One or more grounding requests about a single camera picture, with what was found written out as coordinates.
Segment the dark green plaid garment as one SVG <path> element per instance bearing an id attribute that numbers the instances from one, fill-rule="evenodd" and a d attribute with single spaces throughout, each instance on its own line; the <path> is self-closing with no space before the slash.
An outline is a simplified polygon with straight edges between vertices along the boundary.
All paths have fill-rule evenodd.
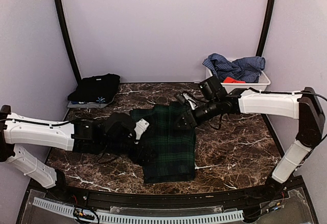
<path id="1" fill-rule="evenodd" d="M 145 184 L 186 182 L 195 178 L 196 132 L 174 129 L 174 122 L 186 110 L 185 105 L 171 102 L 129 112 L 134 120 L 150 123 L 141 142 L 153 149 L 156 157 L 143 166 Z"/>

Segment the black t-shirt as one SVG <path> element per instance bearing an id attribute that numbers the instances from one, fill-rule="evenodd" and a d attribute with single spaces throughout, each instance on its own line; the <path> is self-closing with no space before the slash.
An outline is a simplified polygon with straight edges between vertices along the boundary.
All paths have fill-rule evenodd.
<path id="1" fill-rule="evenodd" d="M 68 95 L 73 102 L 110 103 L 118 92 L 120 76 L 106 74 L 83 78 L 77 88 Z"/>

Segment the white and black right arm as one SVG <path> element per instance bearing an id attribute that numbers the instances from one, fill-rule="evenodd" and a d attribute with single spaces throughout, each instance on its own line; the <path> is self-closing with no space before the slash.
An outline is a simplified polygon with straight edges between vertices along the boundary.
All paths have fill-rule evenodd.
<path id="1" fill-rule="evenodd" d="M 301 165 L 326 136 L 323 134 L 325 114 L 319 94 L 311 87 L 295 92 L 266 92 L 253 88 L 237 88 L 227 93 L 223 88 L 204 92 L 207 102 L 193 106 L 174 122 L 179 130 L 193 129 L 217 115 L 266 114 L 298 120 L 295 141 L 285 152 L 271 173 L 268 184 L 261 188 L 261 196 L 272 200 L 281 191 L 281 184 Z"/>

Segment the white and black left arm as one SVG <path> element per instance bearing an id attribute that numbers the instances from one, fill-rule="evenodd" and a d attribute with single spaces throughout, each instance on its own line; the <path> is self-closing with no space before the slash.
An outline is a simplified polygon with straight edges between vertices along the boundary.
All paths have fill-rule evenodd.
<path id="1" fill-rule="evenodd" d="M 150 123 L 134 121 L 126 113 L 113 113 L 103 120 L 73 119 L 56 122 L 24 118 L 1 107 L 1 162 L 12 165 L 25 176 L 51 189 L 60 201 L 68 201 L 72 190 L 66 186 L 62 171 L 42 163 L 22 145 L 40 145 L 87 154 L 127 155 L 143 166 L 153 161 L 155 151 L 141 142 Z"/>

